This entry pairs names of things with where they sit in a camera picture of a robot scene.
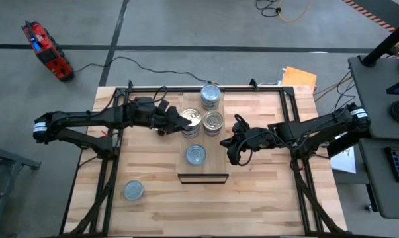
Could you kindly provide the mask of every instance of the white paper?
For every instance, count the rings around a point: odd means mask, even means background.
[[[330,164],[332,165],[332,169],[348,173],[357,173],[353,147],[350,147],[349,149],[342,151],[336,156],[333,156],[330,159]]]

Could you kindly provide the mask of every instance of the concrete floor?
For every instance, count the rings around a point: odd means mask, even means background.
[[[26,44],[20,26],[25,20],[37,20],[60,44],[109,45],[122,3],[0,1],[0,44]],[[294,18],[305,1],[286,0],[283,5],[285,17]],[[313,0],[295,24],[262,17],[253,0],[131,0],[118,45],[373,48],[388,34],[340,0]],[[108,54],[106,50],[65,52],[75,69],[103,64]],[[291,66],[315,73],[317,86],[323,89],[348,72],[347,58],[357,54],[116,51],[114,56],[128,56],[156,70],[190,71],[223,85],[244,85],[252,78],[273,82],[283,67]],[[0,50],[0,147],[42,162],[39,171],[21,171],[0,234],[58,234],[80,150],[68,143],[35,144],[33,120],[49,111],[90,109],[101,73],[101,68],[90,67],[73,81],[60,83],[32,50]],[[186,75],[142,71],[123,59],[112,64],[106,85],[127,85],[129,79],[135,85],[200,85]],[[319,114],[328,113],[337,98],[334,91],[318,101]],[[338,191],[350,231],[399,237],[399,220],[362,209],[368,203],[364,186],[342,184]]]

